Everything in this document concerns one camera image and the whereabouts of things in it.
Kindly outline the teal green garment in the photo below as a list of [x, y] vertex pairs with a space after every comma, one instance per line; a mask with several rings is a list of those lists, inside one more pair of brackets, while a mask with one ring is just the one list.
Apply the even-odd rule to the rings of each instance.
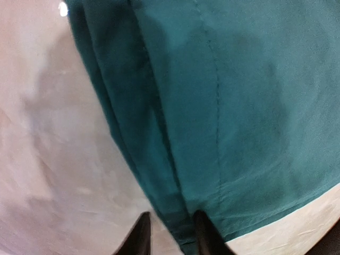
[[339, 1], [68, 1], [113, 139], [185, 254], [339, 183]]

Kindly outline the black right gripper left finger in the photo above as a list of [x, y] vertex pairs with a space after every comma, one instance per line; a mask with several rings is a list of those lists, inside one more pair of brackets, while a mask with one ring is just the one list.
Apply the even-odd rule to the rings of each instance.
[[131, 228], [114, 255], [150, 255], [151, 221], [150, 212], [143, 212]]

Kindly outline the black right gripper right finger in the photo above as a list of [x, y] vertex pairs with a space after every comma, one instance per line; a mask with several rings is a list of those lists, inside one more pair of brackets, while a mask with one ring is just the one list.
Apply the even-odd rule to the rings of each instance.
[[235, 255], [204, 211], [193, 215], [199, 255]]

